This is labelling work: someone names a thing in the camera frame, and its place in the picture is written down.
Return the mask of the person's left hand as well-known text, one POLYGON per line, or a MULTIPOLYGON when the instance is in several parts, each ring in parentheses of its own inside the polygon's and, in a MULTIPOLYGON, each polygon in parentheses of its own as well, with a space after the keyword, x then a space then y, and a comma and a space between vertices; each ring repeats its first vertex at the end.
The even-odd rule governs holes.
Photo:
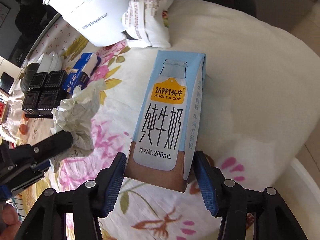
POLYGON ((1 232, 1 240, 14 240, 21 226, 16 209, 12 205, 7 204, 3 208, 2 219, 6 224, 6 228, 1 232))

